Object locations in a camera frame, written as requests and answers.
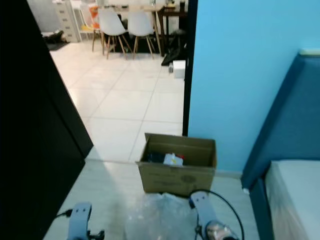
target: open cardboard box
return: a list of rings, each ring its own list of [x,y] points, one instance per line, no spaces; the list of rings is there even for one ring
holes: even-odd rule
[[[188,196],[193,190],[210,190],[216,167],[216,142],[212,139],[146,133],[139,167],[146,193]],[[183,166],[147,162],[149,153],[184,156]]]

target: blue headboard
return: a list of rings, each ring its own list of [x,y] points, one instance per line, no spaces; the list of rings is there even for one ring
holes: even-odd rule
[[[294,59],[245,165],[243,188],[282,159],[320,160],[320,56]]]

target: white mattress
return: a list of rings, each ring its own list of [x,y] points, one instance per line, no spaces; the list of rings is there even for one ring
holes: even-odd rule
[[[320,240],[320,161],[274,161],[265,186],[276,240]]]

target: bed frame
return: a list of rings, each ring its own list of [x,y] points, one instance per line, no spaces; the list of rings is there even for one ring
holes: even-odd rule
[[[302,51],[283,80],[241,178],[260,240],[274,240],[265,190],[271,161],[320,160],[320,55]]]

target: floor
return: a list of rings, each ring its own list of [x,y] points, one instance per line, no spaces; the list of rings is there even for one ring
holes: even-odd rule
[[[88,159],[133,163],[144,133],[182,134],[184,80],[159,54],[111,52],[107,60],[98,39],[94,52],[84,41],[50,53],[94,144]]]
[[[243,193],[240,180],[215,176],[211,189],[223,195],[236,209],[243,223],[245,239],[259,240],[250,197]],[[96,234],[104,229],[107,240],[131,240],[132,238],[124,238],[128,215],[145,196],[136,164],[87,160],[59,213],[72,208],[78,202],[89,201],[92,203],[92,212],[88,223],[88,229],[91,230],[91,233]],[[189,206],[186,199],[181,200],[186,207]],[[241,237],[239,224],[231,210],[214,196],[210,197],[210,200],[217,217]],[[196,219],[191,218],[191,220],[195,226]],[[67,239],[68,226],[68,218],[57,218],[53,221],[44,239]],[[181,235],[186,231],[191,231],[191,233],[183,239],[193,240],[195,238],[194,227],[184,229]],[[177,240],[180,238],[162,239]]]

